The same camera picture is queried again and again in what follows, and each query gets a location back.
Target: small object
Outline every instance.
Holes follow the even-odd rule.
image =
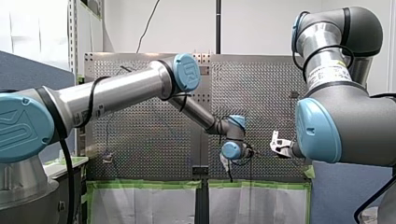
[[[297,91],[291,91],[290,92],[290,98],[291,99],[297,99],[300,96],[300,93],[298,93]]]
[[[58,203],[58,211],[62,212],[66,208],[65,202],[60,201]]]
[[[113,153],[107,153],[102,157],[103,163],[112,163],[113,162]]]
[[[220,161],[225,169],[225,172],[229,172],[231,170],[230,161],[227,158],[225,158],[222,153],[220,153]]]

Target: industrial robot arm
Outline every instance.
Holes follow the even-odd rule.
[[[99,77],[94,82],[59,91],[41,87],[1,93],[0,219],[12,223],[58,222],[58,183],[47,179],[38,153],[60,141],[69,177],[67,223],[72,223],[73,167],[64,141],[71,130],[153,97],[169,100],[179,92],[193,91],[200,81],[197,62],[189,54],[178,54],[175,58],[153,61],[147,69],[136,73]],[[21,217],[26,209],[36,212]]]
[[[56,182],[47,181],[37,156],[44,147],[58,141],[65,145],[64,139],[73,128],[153,97],[169,101],[180,110],[183,106],[183,113],[208,133],[226,135],[221,153],[224,157],[238,160],[249,156],[244,143],[244,117],[215,119],[191,98],[179,94],[195,90],[200,75],[197,62],[189,54],[178,54],[153,61],[142,71],[99,77],[94,82],[59,91],[41,87],[1,93],[0,219],[9,214],[10,206],[19,204],[23,208],[24,204],[41,200],[43,193],[50,195],[58,188]],[[72,216],[69,213],[68,223]]]
[[[226,136],[226,141],[221,148],[221,157],[234,161],[252,156],[253,152],[250,146],[244,142],[245,117],[230,115],[225,119],[217,119],[194,100],[183,96],[173,97],[169,103],[194,120],[207,133]]]
[[[365,89],[367,62],[382,45],[378,18],[361,7],[306,13],[294,32],[292,45],[304,57],[308,93],[296,106],[297,142],[281,150],[273,141],[271,149],[330,163],[394,165],[395,101],[371,98]]]

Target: blue joint cover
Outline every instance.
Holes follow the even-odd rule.
[[[240,116],[240,115],[230,115],[229,116],[230,119],[228,119],[228,121],[230,121],[233,124],[238,125],[238,123],[244,128],[246,129],[247,125],[246,125],[246,119],[244,116]]]
[[[226,142],[221,148],[222,155],[228,160],[239,160],[241,157],[241,148],[235,142]]]
[[[307,158],[329,163],[340,161],[340,134],[329,112],[320,102],[312,98],[298,102],[296,129],[298,144]]]
[[[199,65],[190,54],[180,53],[175,56],[173,71],[181,91],[194,91],[201,82]]]
[[[54,134],[50,112],[34,99],[0,93],[0,163],[37,155]]]

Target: black cable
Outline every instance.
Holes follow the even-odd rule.
[[[178,96],[184,96],[183,105],[181,105],[180,109],[178,110],[178,112],[181,112],[181,111],[183,111],[184,107],[186,107],[187,98],[191,97],[191,94],[187,93],[187,92],[184,92],[184,93],[181,93],[181,94],[176,94],[176,95],[172,96],[171,98],[178,97]]]
[[[92,118],[92,112],[93,112],[93,96],[95,93],[95,88],[96,85],[102,81],[103,79],[108,78],[108,77],[99,77],[97,78],[93,83],[92,83],[92,87],[91,87],[91,93],[90,93],[90,101],[88,102],[88,112],[87,112],[87,117],[84,119],[84,121],[77,126],[77,128],[82,128],[85,125],[88,124],[88,122],[90,122],[91,118]]]
[[[299,26],[300,26],[300,22],[301,22],[301,18],[306,15],[309,14],[308,11],[303,11],[300,13],[300,15],[297,18],[297,21],[295,23],[295,26],[293,27],[293,29],[295,30],[294,32],[294,38],[293,38],[293,43],[291,46],[291,57],[293,59],[294,64],[296,65],[296,67],[298,67],[300,70],[303,70],[303,68],[297,63],[297,59],[296,59],[296,50],[297,50],[297,38],[298,38],[298,30],[299,30]]]
[[[324,49],[333,49],[333,48],[338,48],[338,49],[343,49],[343,50],[345,50],[345,51],[349,54],[349,56],[350,56],[350,62],[349,62],[349,65],[348,65],[346,68],[349,68],[350,66],[352,66],[353,62],[355,61],[355,56],[354,56],[352,50],[349,49],[348,47],[342,46],[342,45],[329,45],[329,46],[324,46],[324,47],[318,48],[318,49],[314,50],[314,51],[305,59],[304,66],[303,66],[303,78],[304,78],[304,81],[305,81],[305,82],[306,82],[305,70],[306,70],[306,67],[308,66],[309,61],[311,61],[311,59],[312,59],[315,55],[317,55],[318,53],[320,53],[322,50],[324,50]]]
[[[69,205],[67,211],[67,224],[72,224],[75,214],[74,214],[74,203],[75,203],[75,179],[74,179],[74,170],[72,158],[70,156],[69,148],[64,141],[61,139],[59,141],[62,147],[62,151],[64,152],[64,160],[66,161],[66,171],[67,171],[67,180],[68,180],[68,191],[69,191]]]
[[[138,53],[139,50],[140,50],[140,46],[142,45],[143,37],[145,37],[146,32],[148,31],[149,23],[151,22],[152,16],[154,16],[155,9],[157,9],[157,6],[158,6],[159,3],[160,3],[160,0],[157,0],[157,2],[155,3],[154,9],[152,9],[151,15],[150,15],[149,18],[148,18],[148,23],[147,23],[147,25],[146,25],[145,32],[143,32],[143,34],[140,36],[139,45],[137,46],[136,53]]]
[[[12,93],[16,92],[17,90],[0,90],[0,93]]]
[[[387,93],[381,93],[381,94],[370,96],[370,98],[382,98],[382,97],[393,97],[393,98],[396,98],[396,93],[387,92]]]
[[[367,208],[371,203],[373,203],[376,199],[378,199],[385,191],[387,191],[392,185],[396,182],[396,175],[394,175],[388,183],[386,183],[379,191],[377,191],[373,196],[371,196],[365,203],[363,203],[355,212],[353,217],[355,218],[356,223],[360,223],[359,216],[361,212]]]
[[[237,166],[245,166],[246,164],[248,164],[251,161],[252,157],[249,157],[246,161],[242,162],[242,163],[238,163],[235,161],[231,161],[232,164],[237,165]]]
[[[231,175],[231,165],[230,161],[228,161],[228,171],[227,171],[228,177],[230,178],[230,182],[233,183],[233,176]]]

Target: pegboard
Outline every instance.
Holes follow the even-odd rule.
[[[279,131],[279,138],[295,138],[294,107],[298,98],[290,98],[290,93],[304,95],[305,84],[291,57],[213,55],[210,73],[212,113],[218,117],[245,116],[246,141],[261,153],[252,159],[251,167],[233,165],[233,178],[304,180],[302,160],[280,159],[270,148],[274,129]],[[219,162],[219,138],[211,136],[209,147],[209,176],[228,178]]]
[[[126,72],[121,66],[139,70],[152,60],[170,56],[172,54],[87,54],[85,74],[87,81],[115,76]],[[197,60],[203,57],[202,54],[196,56]],[[206,55],[206,58],[205,66],[200,62],[206,76],[200,88],[204,88],[194,92],[193,98],[200,99],[202,104],[202,94],[206,94],[205,107],[218,117],[246,116],[247,141],[262,154],[252,160],[251,174],[249,165],[234,167],[233,177],[306,181],[302,161],[281,160],[269,148],[274,128],[280,131],[281,138],[294,137],[293,114],[297,99],[290,99],[290,92],[297,91],[300,95],[305,92],[301,73],[291,57]],[[87,146],[94,154],[88,178],[190,180],[193,161],[197,161],[192,157],[203,155],[194,153],[197,144],[206,152],[206,161],[201,161],[202,158],[199,161],[209,165],[209,176],[228,178],[219,162],[219,137],[205,138],[197,134],[196,126],[191,124],[186,116],[159,99],[93,122],[86,133]],[[113,153],[113,162],[103,163],[103,155],[108,153]]]
[[[144,69],[171,54],[86,54],[88,81]],[[191,179],[191,121],[158,98],[133,105],[87,127],[93,154],[89,179]],[[104,157],[113,154],[112,162]]]

